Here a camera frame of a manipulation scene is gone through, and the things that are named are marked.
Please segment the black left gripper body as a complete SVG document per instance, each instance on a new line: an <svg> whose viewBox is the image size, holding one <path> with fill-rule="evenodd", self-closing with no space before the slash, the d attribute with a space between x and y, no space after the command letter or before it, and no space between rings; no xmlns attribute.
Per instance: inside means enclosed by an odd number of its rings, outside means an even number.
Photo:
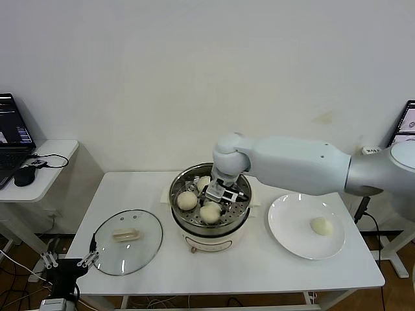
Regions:
<svg viewBox="0 0 415 311"><path fill-rule="evenodd" d="M52 284L48 298L79 298L77 279L88 272L88 267L78 265L80 259L58 259L57 267L47 270L46 279Z"/></svg>

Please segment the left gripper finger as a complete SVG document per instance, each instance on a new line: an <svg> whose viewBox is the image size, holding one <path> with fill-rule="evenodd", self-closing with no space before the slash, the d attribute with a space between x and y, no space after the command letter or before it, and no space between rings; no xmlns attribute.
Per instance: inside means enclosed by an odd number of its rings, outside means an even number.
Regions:
<svg viewBox="0 0 415 311"><path fill-rule="evenodd" d="M89 252L88 254L77 263L78 267L88 268L90 267L99 257L99 252L97 251L97 242L95 238L95 233L93 233L91 241L89 243Z"/></svg>
<svg viewBox="0 0 415 311"><path fill-rule="evenodd" d="M58 267L59 253L56 251L60 243L59 238L51 239L47 244L45 252L41 253L41 259L46 269L52 269Z"/></svg>

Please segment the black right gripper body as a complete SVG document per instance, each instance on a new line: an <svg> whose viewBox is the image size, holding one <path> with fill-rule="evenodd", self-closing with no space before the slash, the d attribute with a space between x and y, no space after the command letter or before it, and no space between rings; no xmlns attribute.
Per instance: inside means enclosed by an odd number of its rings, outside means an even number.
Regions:
<svg viewBox="0 0 415 311"><path fill-rule="evenodd" d="M226 183L221 179L215 179L210 185L210 198L216 202L247 202L250 195L236 183Z"/></svg>

